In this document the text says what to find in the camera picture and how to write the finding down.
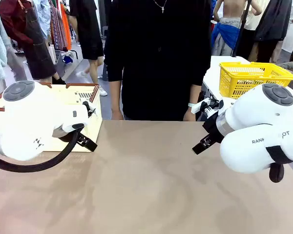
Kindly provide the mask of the person's right hand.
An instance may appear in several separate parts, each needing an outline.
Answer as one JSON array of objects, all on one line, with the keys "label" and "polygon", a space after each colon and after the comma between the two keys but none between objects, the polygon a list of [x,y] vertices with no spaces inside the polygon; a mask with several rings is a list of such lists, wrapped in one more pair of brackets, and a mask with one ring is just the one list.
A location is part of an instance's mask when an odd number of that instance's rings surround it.
[{"label": "person's right hand", "polygon": [[112,120],[124,120],[124,116],[123,116],[122,112],[119,109],[112,110],[111,119]]}]

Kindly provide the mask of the person's left hand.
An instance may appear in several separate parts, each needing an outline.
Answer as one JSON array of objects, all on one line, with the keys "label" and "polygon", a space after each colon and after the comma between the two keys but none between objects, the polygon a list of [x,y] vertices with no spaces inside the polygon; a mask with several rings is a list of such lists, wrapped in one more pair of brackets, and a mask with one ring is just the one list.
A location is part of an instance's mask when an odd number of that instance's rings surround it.
[{"label": "person's left hand", "polygon": [[196,114],[193,114],[191,111],[186,111],[183,121],[196,121]]}]

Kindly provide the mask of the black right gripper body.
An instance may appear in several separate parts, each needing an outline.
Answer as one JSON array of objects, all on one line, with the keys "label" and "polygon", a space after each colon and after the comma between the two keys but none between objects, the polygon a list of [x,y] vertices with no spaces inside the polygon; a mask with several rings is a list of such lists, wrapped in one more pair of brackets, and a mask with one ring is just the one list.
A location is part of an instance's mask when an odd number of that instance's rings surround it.
[{"label": "black right gripper body", "polygon": [[224,114],[218,115],[218,113],[215,113],[205,121],[203,128],[206,130],[208,135],[202,139],[203,144],[214,144],[222,142],[224,139],[223,130],[219,130],[219,128],[222,128],[220,121],[222,120],[223,116]]}]

